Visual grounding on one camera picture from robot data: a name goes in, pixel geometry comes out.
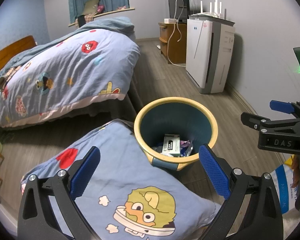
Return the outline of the black television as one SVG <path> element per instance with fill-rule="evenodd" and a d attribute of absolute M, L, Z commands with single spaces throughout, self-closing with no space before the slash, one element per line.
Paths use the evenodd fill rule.
<path fill-rule="evenodd" d="M 190 14 L 190 0 L 168 0 L 169 18 L 186 23 Z"/>

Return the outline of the green stuffed cushion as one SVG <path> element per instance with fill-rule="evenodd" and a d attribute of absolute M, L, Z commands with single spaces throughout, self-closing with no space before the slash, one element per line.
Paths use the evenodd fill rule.
<path fill-rule="evenodd" d="M 100 0 L 89 0 L 85 2 L 82 15 L 95 14 Z"/>

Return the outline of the blue cartoon quilt on bed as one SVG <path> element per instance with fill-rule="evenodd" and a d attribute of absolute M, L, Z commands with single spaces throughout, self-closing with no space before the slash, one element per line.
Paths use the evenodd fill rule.
<path fill-rule="evenodd" d="M 127 17 L 89 22 L 0 67 L 0 127 L 34 125 L 106 100 L 123 100 L 140 56 Z"/>

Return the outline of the green white box in bin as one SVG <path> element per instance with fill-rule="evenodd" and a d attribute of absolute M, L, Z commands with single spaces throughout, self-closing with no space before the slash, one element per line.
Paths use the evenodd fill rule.
<path fill-rule="evenodd" d="M 179 157 L 180 136 L 176 134 L 165 134 L 161 153 L 169 157 Z"/>

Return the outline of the yellow teal trash bin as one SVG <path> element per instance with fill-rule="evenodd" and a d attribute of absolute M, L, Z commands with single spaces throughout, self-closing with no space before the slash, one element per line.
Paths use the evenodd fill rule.
<path fill-rule="evenodd" d="M 136 116 L 134 134 L 148 161 L 155 167 L 180 171 L 199 160 L 199 147 L 212 148 L 218 137 L 213 114 L 202 104 L 181 97 L 167 97 L 148 103 Z M 164 142 L 166 134 L 190 140 L 193 150 L 188 157 L 169 157 L 152 147 Z"/>

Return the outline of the blue cartoon pillow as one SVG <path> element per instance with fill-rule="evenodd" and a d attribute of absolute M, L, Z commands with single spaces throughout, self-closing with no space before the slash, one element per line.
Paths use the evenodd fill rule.
<path fill-rule="evenodd" d="M 67 170 L 93 146 L 101 160 L 75 202 L 102 239 L 190 239 L 217 215 L 219 204 L 152 166 L 130 127 L 119 120 L 90 131 L 30 174 L 48 178 Z"/>

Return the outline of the wooden bed headboard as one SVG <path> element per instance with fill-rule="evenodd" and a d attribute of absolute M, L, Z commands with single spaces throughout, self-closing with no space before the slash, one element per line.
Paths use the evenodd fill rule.
<path fill-rule="evenodd" d="M 0 50 L 0 70 L 15 55 L 36 46 L 33 36 L 26 36 Z"/>

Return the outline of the pink purple snack wrapper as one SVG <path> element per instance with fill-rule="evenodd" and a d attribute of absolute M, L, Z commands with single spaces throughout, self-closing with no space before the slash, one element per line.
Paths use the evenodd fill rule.
<path fill-rule="evenodd" d="M 180 148 L 181 149 L 184 149 L 184 148 L 187 149 L 191 144 L 192 144 L 191 140 L 185 140 L 185 141 L 181 140 L 180 141 Z"/>

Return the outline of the white air purifier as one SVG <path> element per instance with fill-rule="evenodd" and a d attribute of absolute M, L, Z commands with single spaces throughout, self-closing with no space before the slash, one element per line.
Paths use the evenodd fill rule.
<path fill-rule="evenodd" d="M 187 20 L 186 71 L 201 94 L 224 90 L 234 48 L 234 25 L 203 14 Z"/>

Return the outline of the strawberry printed bag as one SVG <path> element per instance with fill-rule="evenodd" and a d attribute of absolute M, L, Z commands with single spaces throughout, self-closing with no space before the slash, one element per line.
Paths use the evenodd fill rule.
<path fill-rule="evenodd" d="M 300 177 L 297 187 L 292 188 L 293 170 L 292 162 L 294 155 L 291 155 L 281 166 L 271 172 L 271 176 L 277 191 L 282 214 L 293 209 L 300 212 Z"/>

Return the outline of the white router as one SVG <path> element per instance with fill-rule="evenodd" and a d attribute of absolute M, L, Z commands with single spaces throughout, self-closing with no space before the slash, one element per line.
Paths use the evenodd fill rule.
<path fill-rule="evenodd" d="M 191 16 L 209 16 L 218 18 L 221 20 L 225 20 L 225 16 L 223 13 L 222 2 L 219 0 L 215 0 L 213 3 L 210 2 L 208 12 L 203 12 L 203 2 L 200 1 L 200 11 L 196 14 L 192 14 Z"/>

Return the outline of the wooden tv cabinet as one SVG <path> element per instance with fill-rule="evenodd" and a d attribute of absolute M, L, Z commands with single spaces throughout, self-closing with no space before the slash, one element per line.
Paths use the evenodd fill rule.
<path fill-rule="evenodd" d="M 158 23 L 160 50 L 168 63 L 186 63 L 187 25 L 185 23 Z"/>

